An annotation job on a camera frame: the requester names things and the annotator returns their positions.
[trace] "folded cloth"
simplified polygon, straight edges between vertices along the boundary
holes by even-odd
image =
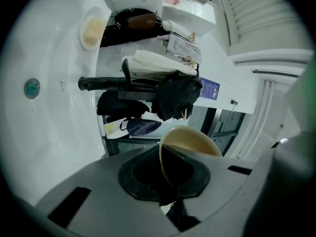
[[[162,81],[175,71],[181,71],[190,76],[197,74],[196,70],[187,65],[146,50],[137,50],[134,56],[124,56],[122,62],[125,59],[128,60],[132,79]]]
[[[187,41],[175,34],[169,36],[167,52],[182,57],[190,56],[195,62],[202,62],[202,52],[195,43]]]

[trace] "white bathtub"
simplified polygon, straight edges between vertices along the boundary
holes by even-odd
[[[32,0],[12,28],[0,58],[0,157],[12,191],[31,204],[105,153],[94,92],[78,79],[95,76],[99,48],[83,49],[84,14],[103,0]],[[36,99],[24,84],[40,83]],[[64,80],[65,88],[60,82]]]

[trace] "blue label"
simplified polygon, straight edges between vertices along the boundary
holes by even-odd
[[[219,83],[210,81],[205,78],[200,78],[200,82],[202,83],[203,88],[201,89],[199,96],[216,100],[219,91]]]

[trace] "sticker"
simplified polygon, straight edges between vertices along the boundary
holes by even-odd
[[[200,82],[202,83],[203,88],[201,89],[199,96],[212,100],[217,100],[220,84],[205,78],[200,78]]]
[[[114,128],[115,128],[115,124],[113,124],[113,123],[109,123],[109,124],[104,125],[104,130],[109,135],[114,133]]]

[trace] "paper cup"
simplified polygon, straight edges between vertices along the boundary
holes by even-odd
[[[159,145],[159,160],[161,164],[161,170],[164,177],[171,185],[172,183],[169,181],[162,164],[161,149],[163,145],[177,146],[193,152],[222,157],[221,152],[214,142],[201,131],[185,125],[173,127],[162,136]]]

